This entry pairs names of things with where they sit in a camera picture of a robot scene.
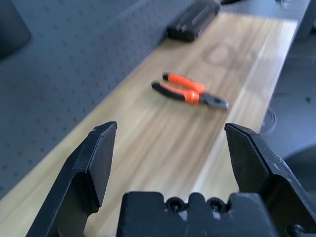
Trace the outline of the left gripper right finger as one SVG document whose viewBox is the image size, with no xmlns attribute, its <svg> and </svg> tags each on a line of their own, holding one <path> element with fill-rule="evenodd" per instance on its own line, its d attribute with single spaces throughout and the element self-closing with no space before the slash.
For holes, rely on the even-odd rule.
<svg viewBox="0 0 316 237">
<path fill-rule="evenodd" d="M 289 166 L 253 130 L 234 123 L 224 130 L 239 191 L 261 196 L 282 237 L 314 237 L 316 205 Z"/>
</svg>

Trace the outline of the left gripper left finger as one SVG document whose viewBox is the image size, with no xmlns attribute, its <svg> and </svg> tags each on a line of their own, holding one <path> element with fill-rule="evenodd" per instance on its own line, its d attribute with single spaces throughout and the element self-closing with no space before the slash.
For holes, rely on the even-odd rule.
<svg viewBox="0 0 316 237">
<path fill-rule="evenodd" d="M 29 237 L 81 237 L 102 206 L 117 123 L 96 126 L 69 155 L 27 232 Z"/>
</svg>

